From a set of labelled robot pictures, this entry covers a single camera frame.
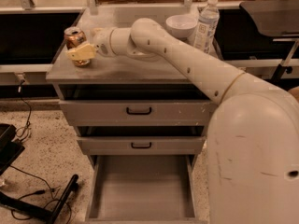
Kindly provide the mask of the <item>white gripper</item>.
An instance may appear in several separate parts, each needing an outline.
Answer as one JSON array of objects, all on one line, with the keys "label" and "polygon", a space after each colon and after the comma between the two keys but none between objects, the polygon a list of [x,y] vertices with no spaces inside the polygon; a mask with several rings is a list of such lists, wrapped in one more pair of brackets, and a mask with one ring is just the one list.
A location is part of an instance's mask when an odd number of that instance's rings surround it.
[{"label": "white gripper", "polygon": [[96,51],[104,57],[112,57],[113,50],[110,45],[112,28],[94,28],[93,44],[83,42],[75,48],[69,49],[66,56],[72,61],[89,60],[95,57]]}]

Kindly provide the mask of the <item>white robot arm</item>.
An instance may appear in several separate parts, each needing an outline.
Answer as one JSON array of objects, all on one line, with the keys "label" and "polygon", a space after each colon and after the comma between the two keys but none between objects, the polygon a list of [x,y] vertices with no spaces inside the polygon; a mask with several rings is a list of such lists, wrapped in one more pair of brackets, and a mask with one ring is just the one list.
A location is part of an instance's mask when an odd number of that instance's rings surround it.
[{"label": "white robot arm", "polygon": [[299,224],[299,104],[287,91],[142,18],[99,30],[71,60],[159,55],[217,106],[207,129],[211,224]]}]

